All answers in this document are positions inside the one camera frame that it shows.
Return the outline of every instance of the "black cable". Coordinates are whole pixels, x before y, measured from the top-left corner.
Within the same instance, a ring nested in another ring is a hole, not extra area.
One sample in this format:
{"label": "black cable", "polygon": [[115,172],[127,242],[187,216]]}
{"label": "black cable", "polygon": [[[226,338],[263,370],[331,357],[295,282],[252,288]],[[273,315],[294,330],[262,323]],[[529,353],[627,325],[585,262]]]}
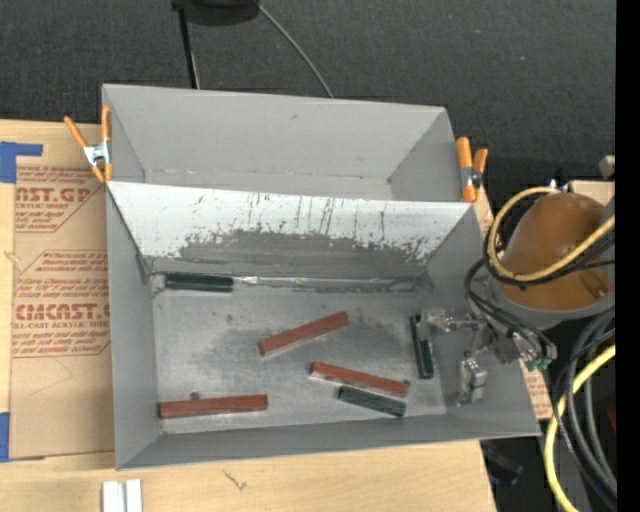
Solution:
{"label": "black cable", "polygon": [[278,23],[278,21],[269,13],[269,11],[267,11],[267,9],[264,6],[260,4],[260,2],[258,2],[257,0],[253,0],[253,3],[256,4],[256,7],[260,10],[260,12],[264,15],[264,17],[267,18],[267,20],[269,20],[269,22],[278,30],[278,32],[280,32],[284,36],[284,38],[289,42],[289,44],[293,46],[293,48],[298,52],[298,54],[300,54],[300,56],[306,62],[307,66],[309,66],[309,69],[311,69],[313,74],[316,76],[316,78],[322,85],[322,88],[324,89],[327,96],[329,98],[333,98],[334,96],[333,96],[333,93],[331,92],[331,89],[329,89],[329,86],[322,78],[322,75],[320,75],[320,72],[313,65],[313,62],[311,62],[311,59],[307,57],[307,54],[304,53],[304,50],[300,47],[300,45],[296,43],[293,37],[289,35],[289,33],[284,29],[284,27],[280,25],[280,23]]}
{"label": "black cable", "polygon": [[[587,355],[587,359],[593,359],[595,350],[592,349]],[[604,453],[604,449],[602,448],[602,443],[600,442],[600,437],[598,436],[598,429],[596,428],[596,420],[595,414],[593,411],[593,385],[592,380],[587,379],[584,383],[584,408],[585,408],[585,423],[587,424],[587,433],[589,435],[589,441],[591,442],[591,446],[594,450],[594,455],[602,469],[609,475],[611,479],[616,479],[616,476],[613,474],[613,470],[609,465],[609,461],[607,460],[607,456]]]}
{"label": "black cable", "polygon": [[561,269],[552,272],[548,276],[542,277],[540,279],[535,279],[533,281],[518,281],[516,279],[503,276],[500,274],[489,258],[489,252],[487,250],[489,246],[489,237],[485,238],[484,241],[484,261],[489,270],[489,273],[498,281],[518,286],[519,288],[526,288],[527,286],[535,286],[536,284],[548,283],[550,281],[554,281],[563,276],[576,272],[578,270],[585,270],[589,268],[595,268],[604,265],[612,265],[615,264],[615,260],[607,260],[603,262],[593,262],[594,259],[601,256],[605,251],[607,251],[610,247],[615,244],[615,228],[609,230],[605,235],[603,235],[599,240],[593,243],[591,247],[588,247],[581,255],[579,255],[573,262],[567,264]]}
{"label": "black cable", "polygon": [[[569,360],[569,363],[571,363],[573,360],[579,359],[580,357],[584,356],[585,354],[588,354],[592,350],[598,349],[600,346],[602,346],[604,343],[606,343],[609,339],[610,339],[610,335],[607,336],[607,337],[603,336],[600,339],[596,338],[596,339],[591,340],[580,351],[578,351],[576,354],[574,354],[574,356],[572,356],[572,358]],[[617,499],[612,498],[612,497],[609,496],[608,490],[602,488],[599,485],[599,483],[594,478],[592,473],[585,466],[585,464],[582,462],[582,460],[578,457],[578,454],[576,453],[576,450],[575,450],[575,448],[573,446],[573,443],[571,442],[571,438],[569,436],[567,428],[566,428],[566,426],[564,424],[564,420],[562,419],[562,417],[560,416],[560,414],[558,412],[558,402],[559,402],[560,396],[562,395],[562,393],[564,391],[563,386],[561,386],[562,379],[566,375],[567,369],[568,369],[568,367],[567,367],[567,365],[565,365],[562,368],[560,374],[556,377],[555,382],[554,382],[554,384],[553,384],[553,386],[551,388],[552,389],[552,395],[553,395],[553,399],[552,399],[553,414],[554,414],[554,416],[556,418],[556,421],[558,423],[558,428],[560,430],[560,433],[562,434],[563,440],[564,440],[565,445],[567,447],[567,451],[568,451],[569,455],[571,456],[571,458],[573,459],[573,462],[576,465],[578,471],[580,472],[582,478],[589,485],[589,487],[593,490],[594,494],[596,496],[598,496],[598,498],[602,501],[602,503],[607,506],[608,509],[617,510]]]}
{"label": "black cable", "polygon": [[484,259],[478,260],[467,272],[464,279],[464,287],[467,293],[467,298],[471,300],[485,315],[490,318],[495,318],[497,321],[504,324],[506,327],[511,328],[512,330],[518,332],[534,349],[537,350],[533,342],[527,336],[527,332],[533,334],[538,338],[538,341],[542,345],[542,358],[552,358],[552,352],[555,351],[555,344],[549,339],[549,337],[534,327],[521,320],[520,318],[512,315],[508,311],[490,303],[489,301],[480,297],[476,292],[473,291],[471,287],[471,281],[473,277],[478,272],[478,270],[483,266]]}
{"label": "black cable", "polygon": [[[577,343],[573,347],[572,353],[577,353],[577,351],[583,348],[589,338],[591,338],[592,336],[598,338],[599,335],[604,332],[612,319],[615,319],[615,310],[613,312],[611,310],[606,310],[604,313],[596,316],[578,338]],[[597,475],[597,477],[607,487],[607,489],[609,489],[611,494],[617,497],[618,490],[615,478],[611,479],[609,475],[607,475],[607,472],[604,471],[600,466],[600,463],[593,455],[593,452],[585,439],[584,433],[582,432],[582,428],[580,427],[580,423],[578,421],[575,398],[572,392],[573,381],[577,373],[577,365],[577,358],[573,358],[572,362],[567,367],[568,370],[565,383],[567,394],[567,415],[570,420],[573,435],[576,442],[578,443],[578,446],[580,447],[581,455],[584,457],[591,470]]]}
{"label": "black cable", "polygon": [[187,17],[184,13],[184,6],[181,2],[174,1],[172,3],[173,9],[178,12],[178,20],[180,21],[180,33],[182,34],[182,44],[184,46],[184,53],[187,58],[187,67],[189,68],[189,81],[192,89],[200,89],[200,79],[198,77],[198,70],[196,69],[196,60],[191,49],[191,36],[189,35],[189,25],[187,24]]}

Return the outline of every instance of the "yellow cable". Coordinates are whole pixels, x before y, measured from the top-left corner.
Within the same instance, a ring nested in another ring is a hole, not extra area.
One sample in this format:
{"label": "yellow cable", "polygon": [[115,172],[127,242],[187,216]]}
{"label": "yellow cable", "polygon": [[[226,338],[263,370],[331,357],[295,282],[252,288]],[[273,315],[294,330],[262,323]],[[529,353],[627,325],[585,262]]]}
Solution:
{"label": "yellow cable", "polygon": [[496,215],[496,218],[493,224],[491,225],[491,229],[489,230],[489,234],[488,234],[489,240],[488,240],[487,252],[489,253],[489,261],[491,262],[493,267],[496,269],[496,272],[498,272],[498,274],[500,274],[502,277],[507,277],[509,279],[514,279],[516,281],[521,281],[521,282],[535,281],[537,279],[542,279],[544,277],[547,277],[548,275],[565,267],[566,265],[571,263],[573,260],[575,260],[580,254],[582,254],[585,250],[591,247],[602,235],[604,235],[607,231],[609,231],[615,225],[616,216],[614,214],[611,217],[609,217],[603,224],[601,224],[598,227],[598,229],[596,229],[593,233],[591,233],[591,235],[589,235],[586,238],[586,240],[584,240],[580,245],[578,245],[573,251],[571,251],[562,259],[536,272],[531,272],[528,274],[516,274],[515,272],[512,272],[511,270],[506,268],[504,265],[502,265],[502,263],[498,259],[498,255],[496,253],[496,243],[495,243],[495,240],[498,234],[498,227],[500,226],[500,223],[502,222],[502,219],[504,218],[504,216],[511,210],[514,204],[520,201],[520,199],[533,194],[540,194],[544,192],[547,192],[549,194],[554,194],[554,193],[559,193],[559,190],[553,187],[533,187],[533,188],[524,190],[519,194],[516,194],[509,201],[507,201],[507,203],[502,207],[502,209]]}
{"label": "yellow cable", "polygon": [[[612,359],[616,355],[616,345],[615,343],[608,347],[602,354],[596,357],[593,361],[591,361],[585,368],[578,374],[572,384],[572,393],[575,395],[582,385],[586,382],[588,378],[590,378],[594,373],[596,373],[602,366]],[[558,402],[558,416],[562,417],[564,414],[565,408],[567,405],[567,396],[566,393],[562,395],[560,401]],[[551,486],[551,491],[554,496],[558,499],[558,502],[562,506],[562,508],[567,512],[579,512],[579,510],[571,503],[567,495],[562,490],[560,486],[560,482],[558,481],[558,476],[556,475],[555,463],[553,460],[553,445],[555,443],[556,433],[558,431],[558,420],[555,416],[551,418],[549,422],[549,428],[547,429],[547,434],[545,436],[544,443],[544,451],[543,451],[543,459],[544,459],[544,469],[547,474],[547,481]]]}

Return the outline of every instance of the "red block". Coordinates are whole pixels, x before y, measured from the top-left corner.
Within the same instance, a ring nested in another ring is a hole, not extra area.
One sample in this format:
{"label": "red block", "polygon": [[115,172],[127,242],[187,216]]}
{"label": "red block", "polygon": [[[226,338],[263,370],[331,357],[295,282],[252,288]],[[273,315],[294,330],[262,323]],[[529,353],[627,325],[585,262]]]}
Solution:
{"label": "red block", "polygon": [[346,311],[341,311],[334,315],[321,318],[310,324],[301,325],[290,331],[276,334],[258,344],[260,353],[263,356],[272,354],[275,351],[290,347],[295,343],[300,343],[322,334],[333,331],[349,323],[349,315]]}
{"label": "red block", "polygon": [[349,386],[375,389],[397,396],[406,396],[409,392],[409,384],[406,382],[356,372],[349,368],[342,368],[317,361],[311,365],[311,376],[347,384]]}
{"label": "red block", "polygon": [[208,414],[261,411],[269,406],[267,395],[241,395],[160,404],[161,418],[185,418]]}

